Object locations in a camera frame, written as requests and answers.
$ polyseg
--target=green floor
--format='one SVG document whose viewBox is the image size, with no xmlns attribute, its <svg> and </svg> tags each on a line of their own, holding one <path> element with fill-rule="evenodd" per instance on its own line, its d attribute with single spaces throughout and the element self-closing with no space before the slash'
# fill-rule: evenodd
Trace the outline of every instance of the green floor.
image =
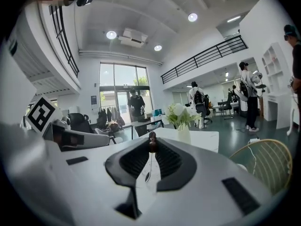
<svg viewBox="0 0 301 226">
<path fill-rule="evenodd" d="M 294 129 L 292 134 L 288 137 L 286 132 L 288 128 L 276 130 L 277 121 L 266 121 L 257 117 L 255 125 L 260 128 L 259 132 L 251 133 L 244 130 L 246 118 L 235 115 L 233 119 L 224 120 L 221 116 L 212 118 L 213 122 L 208 123 L 203 131 L 218 131 L 219 132 L 219 153 L 227 157 L 231 156 L 235 151 L 247 145 L 252 138 L 259 137 L 259 139 L 276 139 L 288 146 L 292 155 L 294 155 L 295 147 L 297 145 L 298 132 Z M 171 125 L 166 125 L 166 128 L 173 128 Z M 122 137 L 124 141 L 131 139 L 131 129 L 125 129 L 124 132 L 116 133 L 117 137 Z M 134 130 L 134 139 L 138 138 Z"/>
</svg>

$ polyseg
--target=white flower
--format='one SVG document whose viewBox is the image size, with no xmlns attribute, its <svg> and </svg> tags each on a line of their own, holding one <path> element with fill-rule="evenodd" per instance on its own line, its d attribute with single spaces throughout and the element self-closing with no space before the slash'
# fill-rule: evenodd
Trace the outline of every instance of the white flower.
<svg viewBox="0 0 301 226">
<path fill-rule="evenodd" d="M 163 122 L 164 125 L 169 125 L 169 120 L 167 119 L 166 116 L 162 117 L 162 122 Z"/>
<path fill-rule="evenodd" d="M 164 107 L 164 112 L 165 112 L 165 115 L 166 116 L 169 116 L 170 115 L 170 110 L 169 110 L 169 107 Z"/>
<path fill-rule="evenodd" d="M 198 115 L 197 110 L 195 110 L 191 107 L 187 107 L 186 110 L 187 110 L 187 112 L 189 113 L 190 116 Z"/>
<path fill-rule="evenodd" d="M 183 105 L 179 104 L 179 103 L 175 104 L 174 105 L 174 114 L 177 115 L 177 116 L 181 115 L 184 108 L 185 107 Z"/>
</svg>

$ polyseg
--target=vase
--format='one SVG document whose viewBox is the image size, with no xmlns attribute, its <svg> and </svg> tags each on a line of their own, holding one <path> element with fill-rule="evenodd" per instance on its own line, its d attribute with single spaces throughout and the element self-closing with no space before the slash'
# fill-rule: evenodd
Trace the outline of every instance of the vase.
<svg viewBox="0 0 301 226">
<path fill-rule="evenodd" d="M 178 140 L 187 144 L 191 144 L 189 127 L 187 125 L 183 126 L 182 129 L 180 127 L 178 128 Z"/>
</svg>

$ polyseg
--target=black railing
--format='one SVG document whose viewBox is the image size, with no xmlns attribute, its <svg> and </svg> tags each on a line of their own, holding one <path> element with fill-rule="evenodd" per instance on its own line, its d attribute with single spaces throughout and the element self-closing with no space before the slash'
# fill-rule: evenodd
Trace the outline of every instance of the black railing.
<svg viewBox="0 0 301 226">
<path fill-rule="evenodd" d="M 76 77 L 79 74 L 79 69 L 75 63 L 73 55 L 71 53 L 69 43 L 67 40 L 65 26 L 63 21 L 63 9 L 62 6 L 52 6 L 50 5 L 50 13 L 52 14 L 53 24 L 55 26 L 56 38 L 58 39 L 65 57 L 70 65 L 71 69 L 75 73 Z"/>
<path fill-rule="evenodd" d="M 163 84 L 191 71 L 212 62 L 216 59 L 222 58 L 229 54 L 241 51 L 248 48 L 241 36 L 236 36 L 219 44 L 216 44 L 199 54 L 187 59 L 183 63 L 179 64 L 175 68 L 161 75 Z"/>
</svg>

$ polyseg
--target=tree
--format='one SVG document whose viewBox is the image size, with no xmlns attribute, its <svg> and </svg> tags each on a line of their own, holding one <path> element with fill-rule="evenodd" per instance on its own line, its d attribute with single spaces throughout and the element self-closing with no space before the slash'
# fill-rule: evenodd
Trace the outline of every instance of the tree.
<svg viewBox="0 0 301 226">
<path fill-rule="evenodd" d="M 138 78 L 139 81 L 139 86 L 148 86 L 148 82 L 147 82 L 147 78 L 146 76 L 142 76 L 140 78 Z M 137 86 L 137 79 L 134 79 L 134 84 Z"/>
<path fill-rule="evenodd" d="M 103 95 L 103 92 L 100 92 L 100 101 L 105 101 L 105 96 Z"/>
<path fill-rule="evenodd" d="M 148 81 L 147 81 L 146 76 L 142 76 L 142 77 L 138 78 L 138 81 L 139 81 L 139 86 L 148 86 Z M 134 84 L 136 86 L 138 85 L 137 79 L 134 79 Z M 145 96 L 145 93 L 146 93 L 145 90 L 140 90 L 140 95 L 141 96 Z"/>
</svg>

